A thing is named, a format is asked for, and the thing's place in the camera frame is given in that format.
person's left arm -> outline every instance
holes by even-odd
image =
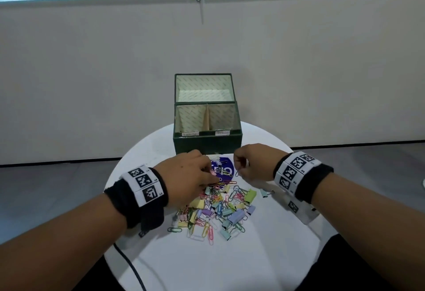
[[[155,166],[167,205],[183,206],[217,182],[206,172],[210,168],[209,158],[197,150]],[[114,193],[124,195],[116,187]],[[125,198],[135,203],[134,196]],[[103,193],[0,245],[0,290],[71,290],[129,227],[128,209],[116,207],[111,194]]]

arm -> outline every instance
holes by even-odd
[[[218,182],[210,168],[210,159],[197,150],[154,167],[172,207],[188,204]],[[71,290],[127,227],[128,219],[103,193],[0,245],[0,290]]]
[[[272,181],[286,154],[262,144],[243,146],[235,151],[235,167],[244,178]],[[311,202],[387,281],[403,290],[425,289],[425,214],[333,173]]]

person's right arm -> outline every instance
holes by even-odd
[[[259,143],[246,145],[235,151],[235,167],[244,179],[272,181],[286,154]],[[334,173],[322,180],[311,203],[396,288],[425,290],[425,214]]]

white tabletop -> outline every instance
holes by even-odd
[[[242,122],[242,132],[242,145],[263,143],[292,152],[261,128]],[[131,148],[112,171],[106,188],[125,171],[141,164],[154,166],[175,154],[170,124]],[[225,156],[233,160],[232,154]],[[242,188],[251,187],[241,177],[234,180]],[[130,237],[120,238],[117,244],[124,248],[147,291],[293,290],[313,264],[320,241],[309,227],[279,204],[280,188],[274,189],[277,193],[273,197],[262,198],[258,192],[252,203],[256,210],[244,222],[246,232],[229,241],[217,230],[212,246],[207,240],[188,239],[187,229],[168,233],[174,212],[166,210],[161,227],[142,239],[136,228],[127,233]],[[141,290],[134,273],[113,247],[105,258],[125,290]]]

hand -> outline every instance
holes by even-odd
[[[168,206],[183,207],[219,178],[210,173],[211,160],[199,150],[180,153],[154,167],[165,181]]]
[[[273,170],[288,153],[261,143],[247,144],[233,155],[235,168],[245,180],[272,181]]]

